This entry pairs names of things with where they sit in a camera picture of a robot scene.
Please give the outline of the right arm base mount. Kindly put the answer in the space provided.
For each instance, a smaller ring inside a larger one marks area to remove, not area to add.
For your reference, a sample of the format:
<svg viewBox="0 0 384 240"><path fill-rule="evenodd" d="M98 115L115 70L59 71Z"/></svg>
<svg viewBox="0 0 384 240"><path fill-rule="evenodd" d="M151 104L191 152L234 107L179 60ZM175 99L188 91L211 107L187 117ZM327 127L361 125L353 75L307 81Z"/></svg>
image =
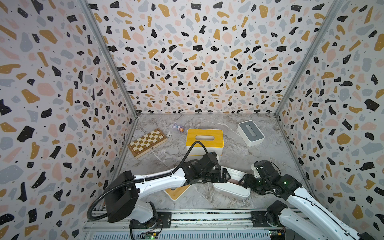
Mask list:
<svg viewBox="0 0 384 240"><path fill-rule="evenodd" d="M251 221L254 228L282 228L277 215L267 211L251 211Z"/></svg>

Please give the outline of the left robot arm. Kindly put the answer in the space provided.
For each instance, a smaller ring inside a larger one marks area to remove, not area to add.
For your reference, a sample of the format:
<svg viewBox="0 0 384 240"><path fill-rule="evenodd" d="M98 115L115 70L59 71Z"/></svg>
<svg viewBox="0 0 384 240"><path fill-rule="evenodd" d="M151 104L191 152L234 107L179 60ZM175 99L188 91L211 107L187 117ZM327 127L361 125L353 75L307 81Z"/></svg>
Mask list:
<svg viewBox="0 0 384 240"><path fill-rule="evenodd" d="M151 202L141 199L151 194L194 184L227 183L231 178L222 168L216 153L208 153L199 160L181 163L177 168L151 175L134 176L131 171L122 173L106 189L104 197L109 223L131 218L140 223L153 222L157 217Z"/></svg>

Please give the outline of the grey lid tissue box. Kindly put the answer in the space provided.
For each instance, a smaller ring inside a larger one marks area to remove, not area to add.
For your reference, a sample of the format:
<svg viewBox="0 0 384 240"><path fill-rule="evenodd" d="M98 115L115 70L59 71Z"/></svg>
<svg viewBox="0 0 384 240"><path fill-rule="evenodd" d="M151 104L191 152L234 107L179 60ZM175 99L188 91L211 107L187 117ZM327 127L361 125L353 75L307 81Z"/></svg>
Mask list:
<svg viewBox="0 0 384 240"><path fill-rule="evenodd" d="M237 130L248 147L259 145L265 139L265 135L252 120L239 123Z"/></svg>

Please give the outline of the white pink tissue box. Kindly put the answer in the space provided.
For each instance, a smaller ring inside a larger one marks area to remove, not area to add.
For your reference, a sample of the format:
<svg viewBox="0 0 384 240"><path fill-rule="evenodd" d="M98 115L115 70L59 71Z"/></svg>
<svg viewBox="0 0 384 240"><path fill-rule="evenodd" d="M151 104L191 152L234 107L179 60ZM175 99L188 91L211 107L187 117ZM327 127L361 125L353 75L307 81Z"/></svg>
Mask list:
<svg viewBox="0 0 384 240"><path fill-rule="evenodd" d="M225 184L223 183L213 183L214 189L223 195L226 195L231 198L235 198L238 200L245 200L247 199L250 194L251 190L246 189L243 186L239 185L239 181L243 178L243 176L246 174L244 172L234 170L231 168L226 167L229 175L231 178L229 181Z"/></svg>

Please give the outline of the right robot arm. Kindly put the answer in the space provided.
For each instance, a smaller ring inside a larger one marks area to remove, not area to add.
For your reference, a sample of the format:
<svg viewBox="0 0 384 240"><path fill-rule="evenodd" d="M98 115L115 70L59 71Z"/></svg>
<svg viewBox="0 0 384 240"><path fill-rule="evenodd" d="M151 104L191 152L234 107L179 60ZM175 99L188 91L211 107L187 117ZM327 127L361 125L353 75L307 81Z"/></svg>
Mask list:
<svg viewBox="0 0 384 240"><path fill-rule="evenodd" d="M253 174L245 174L239 184L258 195L273 194L275 201L267 208L269 225L282 225L306 240L371 240L368 233L359 233L323 207L294 177L282 175L268 160L255 162Z"/></svg>

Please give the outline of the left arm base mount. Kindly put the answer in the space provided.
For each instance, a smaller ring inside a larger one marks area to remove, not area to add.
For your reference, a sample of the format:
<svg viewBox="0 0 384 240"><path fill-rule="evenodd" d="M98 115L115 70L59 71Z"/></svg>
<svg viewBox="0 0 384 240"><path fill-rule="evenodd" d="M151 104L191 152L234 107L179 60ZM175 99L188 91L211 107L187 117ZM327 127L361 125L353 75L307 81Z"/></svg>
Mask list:
<svg viewBox="0 0 384 240"><path fill-rule="evenodd" d="M145 223L140 223L133 220L132 228L135 229L169 229L171 227L172 213L171 212L157 212L155 215Z"/></svg>

